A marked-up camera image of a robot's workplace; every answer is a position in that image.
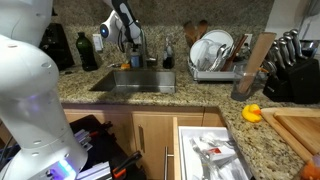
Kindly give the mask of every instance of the cutting board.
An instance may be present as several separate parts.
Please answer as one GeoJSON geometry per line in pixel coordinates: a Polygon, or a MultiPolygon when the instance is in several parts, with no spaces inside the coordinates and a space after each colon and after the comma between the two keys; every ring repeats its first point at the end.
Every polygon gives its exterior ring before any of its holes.
{"type": "Polygon", "coordinates": [[[320,109],[265,108],[262,116],[304,161],[320,152],[320,109]]]}

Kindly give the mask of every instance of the kitchen counter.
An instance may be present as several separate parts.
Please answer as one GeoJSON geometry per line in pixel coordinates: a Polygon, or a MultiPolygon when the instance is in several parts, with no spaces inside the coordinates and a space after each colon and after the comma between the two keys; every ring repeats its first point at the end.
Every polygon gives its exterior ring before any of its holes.
{"type": "Polygon", "coordinates": [[[183,59],[177,58],[175,67],[178,68],[172,70],[176,72],[174,94],[88,91],[112,70],[102,65],[93,72],[84,72],[81,67],[69,69],[71,74],[61,72],[60,98],[62,103],[219,107],[256,179],[292,179],[303,166],[302,159],[265,120],[255,124],[247,122],[241,117],[241,110],[250,103],[257,103],[261,108],[302,105],[272,102],[262,94],[262,89],[246,102],[234,101],[230,98],[231,83],[194,82],[183,59]]]}

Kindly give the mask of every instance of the tile backsplash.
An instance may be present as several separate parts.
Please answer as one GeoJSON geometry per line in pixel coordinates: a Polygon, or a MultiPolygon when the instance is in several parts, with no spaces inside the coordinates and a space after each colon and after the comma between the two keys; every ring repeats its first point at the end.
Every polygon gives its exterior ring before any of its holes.
{"type": "MultiPolygon", "coordinates": [[[[190,49],[182,25],[189,20],[197,24],[205,19],[209,22],[208,31],[225,30],[235,41],[243,33],[251,33],[255,42],[266,27],[274,1],[129,0],[128,3],[145,31],[150,55],[157,55],[161,62],[164,40],[169,33],[175,36],[176,59],[184,61],[188,56],[190,49]]],[[[93,33],[99,33],[99,26],[108,19],[111,8],[102,0],[54,0],[54,9],[58,16],[53,17],[52,22],[63,25],[74,61],[81,64],[75,47],[77,32],[84,31],[91,39],[93,33]]],[[[116,45],[105,42],[104,46],[104,51],[96,54],[100,62],[126,61],[125,54],[116,45]]]]}

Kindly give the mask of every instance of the yellow rubber duck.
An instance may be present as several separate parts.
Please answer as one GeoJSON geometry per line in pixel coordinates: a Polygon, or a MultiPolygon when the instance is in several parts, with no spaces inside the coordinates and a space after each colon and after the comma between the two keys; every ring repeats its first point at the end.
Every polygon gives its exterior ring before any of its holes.
{"type": "Polygon", "coordinates": [[[242,110],[242,117],[250,122],[260,122],[261,110],[257,104],[246,105],[242,110]]]}

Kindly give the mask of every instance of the knife block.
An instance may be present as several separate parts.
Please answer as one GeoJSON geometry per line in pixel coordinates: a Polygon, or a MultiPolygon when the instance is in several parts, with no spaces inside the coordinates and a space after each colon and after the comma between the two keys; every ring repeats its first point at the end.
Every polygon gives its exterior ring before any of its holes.
{"type": "Polygon", "coordinates": [[[278,68],[277,78],[269,77],[263,93],[275,102],[314,104],[320,101],[319,61],[301,60],[292,67],[278,68]]]}

